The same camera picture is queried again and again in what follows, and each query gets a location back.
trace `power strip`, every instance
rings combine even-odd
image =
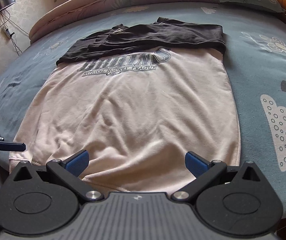
[[[8,28],[6,28],[5,26],[3,26],[2,30],[3,30],[3,32],[5,33],[6,37],[10,40],[10,39],[12,38],[12,36],[13,36],[14,33],[11,34],[11,33],[9,32]]]

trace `metal screw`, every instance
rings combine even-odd
[[[173,194],[176,199],[187,199],[189,196],[190,194],[185,191],[177,191]]]
[[[99,193],[98,191],[96,190],[91,190],[89,192],[86,192],[85,196],[89,199],[98,199],[101,197],[101,193]]]

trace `blue gripper pad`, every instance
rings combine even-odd
[[[209,170],[211,163],[190,151],[185,154],[185,166],[197,178]]]
[[[86,150],[81,150],[70,158],[63,161],[63,167],[78,177],[87,168],[89,163],[89,154]]]

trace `bedsheet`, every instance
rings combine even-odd
[[[2,135],[14,138],[55,61],[76,40],[117,24],[147,24],[158,17],[223,26],[223,62],[238,111],[241,162],[258,164],[282,200],[286,217],[286,24],[263,12],[210,3],[153,4],[60,28],[35,42],[0,76]],[[0,162],[8,168],[6,156],[0,152]]]

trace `triangular cutout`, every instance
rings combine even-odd
[[[22,167],[16,174],[14,181],[20,181],[20,180],[26,180],[26,179],[31,179],[32,175],[28,171],[27,167]]]
[[[247,167],[243,175],[243,179],[260,181],[259,176],[256,174],[255,170],[252,167]]]

